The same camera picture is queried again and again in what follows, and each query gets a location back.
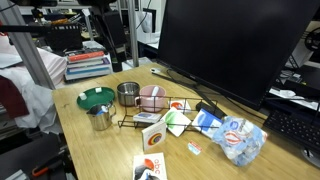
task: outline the red cloth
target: red cloth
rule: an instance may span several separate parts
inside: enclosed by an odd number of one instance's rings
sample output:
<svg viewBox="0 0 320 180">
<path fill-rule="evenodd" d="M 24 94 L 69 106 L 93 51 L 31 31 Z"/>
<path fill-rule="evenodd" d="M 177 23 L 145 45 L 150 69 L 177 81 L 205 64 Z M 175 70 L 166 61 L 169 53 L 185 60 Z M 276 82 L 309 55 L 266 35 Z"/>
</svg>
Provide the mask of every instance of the red cloth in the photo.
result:
<svg viewBox="0 0 320 180">
<path fill-rule="evenodd" d="M 10 118 L 29 114 L 26 103 L 11 80 L 0 76 L 0 103 L 6 108 Z"/>
</svg>

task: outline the blue package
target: blue package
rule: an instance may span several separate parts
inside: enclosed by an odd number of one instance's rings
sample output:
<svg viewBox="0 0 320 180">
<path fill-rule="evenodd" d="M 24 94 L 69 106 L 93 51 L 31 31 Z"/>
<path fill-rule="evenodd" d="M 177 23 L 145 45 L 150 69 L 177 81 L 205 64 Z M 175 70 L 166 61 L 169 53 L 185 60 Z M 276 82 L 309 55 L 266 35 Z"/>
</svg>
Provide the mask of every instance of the blue package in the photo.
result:
<svg viewBox="0 0 320 180">
<path fill-rule="evenodd" d="M 267 133 L 250 121 L 233 116 L 213 134 L 213 142 L 219 144 L 225 155 L 237 166 L 250 163 L 260 152 Z"/>
</svg>

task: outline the small plastic item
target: small plastic item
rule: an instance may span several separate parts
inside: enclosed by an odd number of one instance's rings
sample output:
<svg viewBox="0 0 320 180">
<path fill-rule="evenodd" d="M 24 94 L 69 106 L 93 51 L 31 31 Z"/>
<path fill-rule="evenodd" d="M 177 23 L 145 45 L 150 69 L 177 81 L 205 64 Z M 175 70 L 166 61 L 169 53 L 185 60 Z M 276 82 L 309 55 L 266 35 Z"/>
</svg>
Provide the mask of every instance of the small plastic item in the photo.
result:
<svg viewBox="0 0 320 180">
<path fill-rule="evenodd" d="M 108 109 L 106 108 L 106 106 L 101 106 L 101 110 L 96 114 L 96 116 L 99 116 L 106 112 L 108 112 Z"/>
<path fill-rule="evenodd" d="M 160 73 L 161 70 L 160 70 L 159 68 L 151 68 L 151 69 L 150 69 L 150 72 L 151 72 L 151 73 Z"/>
<path fill-rule="evenodd" d="M 102 92 L 101 87 L 96 88 L 96 93 L 101 93 L 101 92 Z"/>
<path fill-rule="evenodd" d="M 158 91 L 159 91 L 159 87 L 158 86 L 155 86 L 153 88 L 153 91 L 151 93 L 151 97 L 155 97 L 157 94 L 158 94 Z"/>
<path fill-rule="evenodd" d="M 86 100 L 87 99 L 87 96 L 86 96 L 85 93 L 80 93 L 79 97 L 80 97 L 81 100 Z"/>
</svg>

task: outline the metal frame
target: metal frame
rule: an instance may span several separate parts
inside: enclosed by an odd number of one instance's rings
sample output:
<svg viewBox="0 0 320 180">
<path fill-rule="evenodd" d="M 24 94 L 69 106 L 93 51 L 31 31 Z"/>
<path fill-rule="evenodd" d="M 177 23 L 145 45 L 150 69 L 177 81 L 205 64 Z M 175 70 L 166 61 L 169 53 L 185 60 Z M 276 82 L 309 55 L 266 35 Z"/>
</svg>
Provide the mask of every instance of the metal frame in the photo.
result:
<svg viewBox="0 0 320 180">
<path fill-rule="evenodd" d="M 139 55 L 138 55 L 138 41 L 137 41 L 137 30 L 136 30 L 136 16 L 135 16 L 135 2 L 132 0 L 128 1 L 128 14 L 129 14 L 129 26 L 130 26 L 130 37 L 131 37 L 131 55 L 133 66 L 139 66 Z"/>
<path fill-rule="evenodd" d="M 13 3 L 9 0 L 0 1 L 0 9 L 7 8 L 11 5 L 13 5 Z M 3 25 L 25 25 L 18 6 L 13 6 L 1 12 L 0 20 Z M 49 89 L 55 89 L 40 54 L 32 41 L 30 33 L 9 32 L 8 34 L 35 84 Z"/>
</svg>

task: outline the paper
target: paper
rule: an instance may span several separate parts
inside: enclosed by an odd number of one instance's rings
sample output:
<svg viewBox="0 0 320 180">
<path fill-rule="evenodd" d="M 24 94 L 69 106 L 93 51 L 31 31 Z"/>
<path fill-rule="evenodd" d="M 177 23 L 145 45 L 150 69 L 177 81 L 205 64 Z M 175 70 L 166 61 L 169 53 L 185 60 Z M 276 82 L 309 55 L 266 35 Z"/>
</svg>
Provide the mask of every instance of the paper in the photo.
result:
<svg viewBox="0 0 320 180">
<path fill-rule="evenodd" d="M 217 129 L 221 126 L 222 121 L 210 114 L 204 109 L 201 109 L 197 116 L 192 121 L 192 125 L 201 133 L 208 136 L 210 139 Z"/>
<path fill-rule="evenodd" d="M 0 68 L 7 68 L 22 62 L 19 55 L 0 53 Z"/>
<path fill-rule="evenodd" d="M 178 111 L 182 113 L 191 113 L 191 107 L 187 100 L 173 100 L 169 101 L 169 107 L 175 107 Z"/>
<path fill-rule="evenodd" d="M 191 123 L 190 119 L 172 107 L 162 118 L 167 124 L 168 130 L 179 137 L 185 128 Z"/>
</svg>

